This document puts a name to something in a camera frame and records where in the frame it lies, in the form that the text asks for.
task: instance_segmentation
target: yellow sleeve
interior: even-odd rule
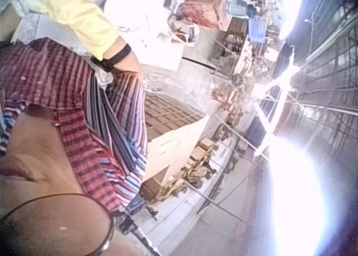
[[[30,8],[72,28],[98,59],[115,42],[118,32],[93,0],[29,0]]]

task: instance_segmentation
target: wristwatch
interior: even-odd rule
[[[120,50],[110,59],[103,59],[102,61],[100,61],[94,56],[92,56],[91,61],[95,63],[98,67],[103,69],[105,72],[109,73],[113,69],[114,65],[125,59],[131,51],[132,48],[130,47],[130,45],[126,44],[122,50]]]

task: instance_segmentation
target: plaid shirt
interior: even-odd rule
[[[83,58],[47,38],[5,48],[0,57],[0,157],[29,104],[51,108],[84,192],[109,211],[127,206],[147,163],[144,89],[136,74],[113,72],[104,91]]]

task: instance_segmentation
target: glasses frame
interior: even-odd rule
[[[19,210],[20,208],[26,206],[29,203],[32,202],[36,202],[37,200],[42,200],[45,198],[51,198],[51,197],[56,197],[56,196],[81,196],[81,197],[87,197],[89,199],[91,199],[92,201],[94,201],[95,203],[97,203],[108,215],[109,219],[110,219],[110,227],[108,230],[108,233],[106,235],[106,237],[104,238],[104,240],[102,241],[102,243],[98,246],[97,249],[95,249],[93,252],[89,253],[89,254],[85,254],[84,256],[99,256],[101,255],[108,247],[109,247],[109,243],[111,242],[113,235],[114,235],[114,218],[111,215],[111,213],[108,211],[108,209],[99,201],[97,201],[96,199],[94,199],[93,197],[90,197],[88,195],[83,195],[81,193],[58,193],[58,194],[54,194],[54,195],[48,195],[48,196],[41,196],[41,197],[37,197],[37,198],[33,198],[31,200],[28,200],[20,205],[18,205],[17,207],[15,207],[14,209],[12,209],[11,211],[9,211],[7,214],[5,214],[1,219],[0,219],[0,229],[2,228],[2,225],[6,222],[6,220],[17,210]]]

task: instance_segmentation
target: eyeglasses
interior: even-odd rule
[[[29,200],[0,220],[9,255],[101,255],[114,234],[114,219],[101,203],[77,193]]]

